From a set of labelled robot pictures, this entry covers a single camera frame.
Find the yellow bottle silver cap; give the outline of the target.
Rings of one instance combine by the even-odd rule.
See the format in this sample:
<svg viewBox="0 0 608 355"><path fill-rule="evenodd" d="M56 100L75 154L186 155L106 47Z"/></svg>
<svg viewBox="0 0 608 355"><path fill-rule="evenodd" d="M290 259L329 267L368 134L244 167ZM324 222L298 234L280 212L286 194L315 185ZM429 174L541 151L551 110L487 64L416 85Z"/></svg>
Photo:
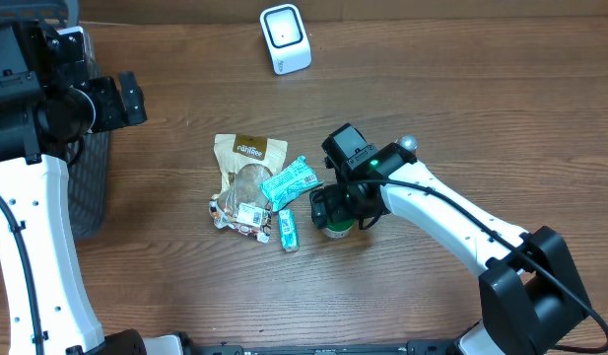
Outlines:
<svg viewBox="0 0 608 355"><path fill-rule="evenodd" d="M415 153L418 149L418 140L413 135L405 135L399 138L396 143L411 153Z"/></svg>

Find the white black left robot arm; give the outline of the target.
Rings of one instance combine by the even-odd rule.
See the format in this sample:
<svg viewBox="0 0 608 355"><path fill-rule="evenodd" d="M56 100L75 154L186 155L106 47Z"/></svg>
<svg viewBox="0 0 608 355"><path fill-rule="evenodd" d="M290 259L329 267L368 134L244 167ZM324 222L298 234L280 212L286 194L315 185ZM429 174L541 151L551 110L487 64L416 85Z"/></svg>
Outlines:
<svg viewBox="0 0 608 355"><path fill-rule="evenodd" d="M0 23L0 263L14 354L179 354L178 335L105 334L68 211L66 148L147 115L134 75L92 77L86 34Z"/></svg>

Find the green white tissue cup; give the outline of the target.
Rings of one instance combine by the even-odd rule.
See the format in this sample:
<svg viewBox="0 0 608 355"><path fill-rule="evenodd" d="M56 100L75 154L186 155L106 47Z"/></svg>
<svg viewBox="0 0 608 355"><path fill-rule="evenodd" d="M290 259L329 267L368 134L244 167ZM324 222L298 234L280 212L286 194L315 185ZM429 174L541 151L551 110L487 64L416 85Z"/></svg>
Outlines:
<svg viewBox="0 0 608 355"><path fill-rule="evenodd" d="M331 222L327 221L327 225L322 229L325 236L330 239L342 239L350 234L354 225L353 220L347 220L342 222Z"/></svg>

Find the small printed snack bag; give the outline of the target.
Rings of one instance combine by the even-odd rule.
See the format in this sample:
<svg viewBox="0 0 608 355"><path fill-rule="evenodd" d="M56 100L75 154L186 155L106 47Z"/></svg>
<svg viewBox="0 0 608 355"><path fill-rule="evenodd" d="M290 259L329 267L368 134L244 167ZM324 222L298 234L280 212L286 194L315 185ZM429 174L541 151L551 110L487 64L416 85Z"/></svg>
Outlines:
<svg viewBox="0 0 608 355"><path fill-rule="evenodd" d="M267 244L271 237L272 205L267 202L241 202L235 206L219 203L219 195L213 195L209 202L209 212L218 229L229 228L246 237Z"/></svg>

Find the teal snack packet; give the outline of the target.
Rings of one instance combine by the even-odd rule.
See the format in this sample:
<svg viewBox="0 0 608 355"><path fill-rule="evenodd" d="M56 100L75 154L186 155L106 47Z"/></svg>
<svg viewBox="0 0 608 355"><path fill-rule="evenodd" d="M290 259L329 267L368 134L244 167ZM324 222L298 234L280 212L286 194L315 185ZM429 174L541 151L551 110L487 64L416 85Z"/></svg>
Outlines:
<svg viewBox="0 0 608 355"><path fill-rule="evenodd" d="M304 192L323 185L305 156L297 157L277 175L260 184L260 189L271 203L272 211L278 212Z"/></svg>

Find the green Kleenex tissue pack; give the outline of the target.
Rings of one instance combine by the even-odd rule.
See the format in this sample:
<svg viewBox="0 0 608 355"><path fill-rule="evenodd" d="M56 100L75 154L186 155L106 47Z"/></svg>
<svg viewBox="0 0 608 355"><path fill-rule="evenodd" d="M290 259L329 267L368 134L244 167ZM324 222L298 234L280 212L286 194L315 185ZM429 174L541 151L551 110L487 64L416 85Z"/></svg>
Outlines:
<svg viewBox="0 0 608 355"><path fill-rule="evenodd" d="M290 209L283 209L278 213L280 238L286 252L295 252L300 248L295 216Z"/></svg>

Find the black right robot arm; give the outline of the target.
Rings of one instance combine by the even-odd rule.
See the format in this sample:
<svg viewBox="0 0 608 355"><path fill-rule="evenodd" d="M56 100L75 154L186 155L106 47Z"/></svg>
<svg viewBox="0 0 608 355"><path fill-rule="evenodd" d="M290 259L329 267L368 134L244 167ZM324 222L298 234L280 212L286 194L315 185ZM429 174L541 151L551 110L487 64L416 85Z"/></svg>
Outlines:
<svg viewBox="0 0 608 355"><path fill-rule="evenodd" d="M367 229L386 214L405 219L457 257L477 278L482 317L438 346L443 354L545 354L593 309L565 240L505 222L453 191L407 142L382 149L361 138L328 138L322 148L337 181L311 193L319 229L343 222Z"/></svg>

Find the brown cookie pouch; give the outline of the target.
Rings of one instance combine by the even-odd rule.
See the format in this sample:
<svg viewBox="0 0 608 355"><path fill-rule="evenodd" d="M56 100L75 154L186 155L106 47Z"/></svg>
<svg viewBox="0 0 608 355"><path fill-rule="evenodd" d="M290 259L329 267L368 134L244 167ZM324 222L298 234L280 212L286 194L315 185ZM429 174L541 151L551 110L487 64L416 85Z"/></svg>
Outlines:
<svg viewBox="0 0 608 355"><path fill-rule="evenodd" d="M264 208L268 199L260 184L278 174L284 166L288 142L243 134L216 134L214 154L222 175L217 205L229 216L239 206Z"/></svg>

